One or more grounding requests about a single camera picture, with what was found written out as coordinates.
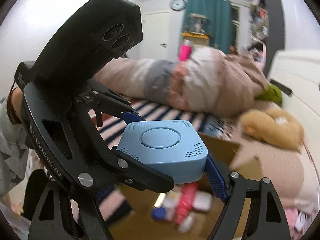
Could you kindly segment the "grey sleeved forearm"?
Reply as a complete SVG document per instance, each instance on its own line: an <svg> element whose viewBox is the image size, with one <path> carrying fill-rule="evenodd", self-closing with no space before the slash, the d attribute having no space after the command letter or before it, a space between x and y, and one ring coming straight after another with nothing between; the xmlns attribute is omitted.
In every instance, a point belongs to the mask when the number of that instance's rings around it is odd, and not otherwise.
<svg viewBox="0 0 320 240"><path fill-rule="evenodd" d="M1 100L1 196L25 176L29 149L21 122L22 95L16 87Z"/></svg>

